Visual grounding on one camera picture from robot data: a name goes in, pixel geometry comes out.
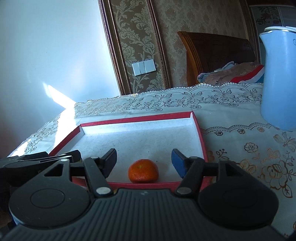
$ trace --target tangerine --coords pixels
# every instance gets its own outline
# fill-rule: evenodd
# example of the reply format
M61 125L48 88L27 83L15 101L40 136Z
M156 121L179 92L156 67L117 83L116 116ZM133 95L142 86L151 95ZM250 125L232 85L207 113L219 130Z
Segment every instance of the tangerine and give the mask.
M137 160L128 169L128 178L132 183L153 183L158 177L158 167L149 159Z

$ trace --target kettle lid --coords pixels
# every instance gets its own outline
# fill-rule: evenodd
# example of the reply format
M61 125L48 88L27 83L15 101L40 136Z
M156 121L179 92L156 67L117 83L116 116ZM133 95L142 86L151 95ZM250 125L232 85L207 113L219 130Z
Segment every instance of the kettle lid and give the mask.
M271 30L282 30L282 31L296 33L295 27L283 27L283 26L270 26L270 27L265 28L264 32L271 31Z

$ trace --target ribbed black surface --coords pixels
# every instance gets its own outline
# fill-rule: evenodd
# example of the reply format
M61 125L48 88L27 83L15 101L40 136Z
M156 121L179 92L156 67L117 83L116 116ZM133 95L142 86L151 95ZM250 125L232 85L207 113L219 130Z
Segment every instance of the ribbed black surface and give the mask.
M284 240L270 227L233 231L203 217L190 199L169 190L119 189L111 198L97 199L80 220L52 230L17 226L3 241L148 241L148 240Z

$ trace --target bedding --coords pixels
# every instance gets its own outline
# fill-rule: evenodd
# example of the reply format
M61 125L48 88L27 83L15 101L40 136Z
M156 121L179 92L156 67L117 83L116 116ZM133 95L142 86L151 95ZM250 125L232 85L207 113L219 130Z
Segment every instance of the bedding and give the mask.
M50 152L80 123L194 111L208 160L235 161L271 188L279 199L272 225L287 237L296 229L296 132L280 130L261 117L262 88L260 83L202 83L77 103L33 133L11 156Z
M264 66L255 62L232 64L228 63L222 69L212 73L202 73L197 78L199 82L211 85L233 83L263 83Z

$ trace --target light switch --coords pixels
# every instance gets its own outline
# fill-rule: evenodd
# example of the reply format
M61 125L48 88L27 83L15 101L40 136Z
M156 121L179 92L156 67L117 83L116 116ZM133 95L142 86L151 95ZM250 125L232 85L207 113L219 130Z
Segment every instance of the light switch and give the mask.
M149 72L152 72L152 71L156 70L153 59L144 61L144 66L145 66L145 72L146 73L149 73Z
M141 74L145 74L146 73L145 67L144 67L144 62L143 61L139 62L139 68L140 68Z
M133 67L133 74L134 74L135 76L141 74L140 67L139 67L139 62L133 63L133 64L132 64L132 67Z

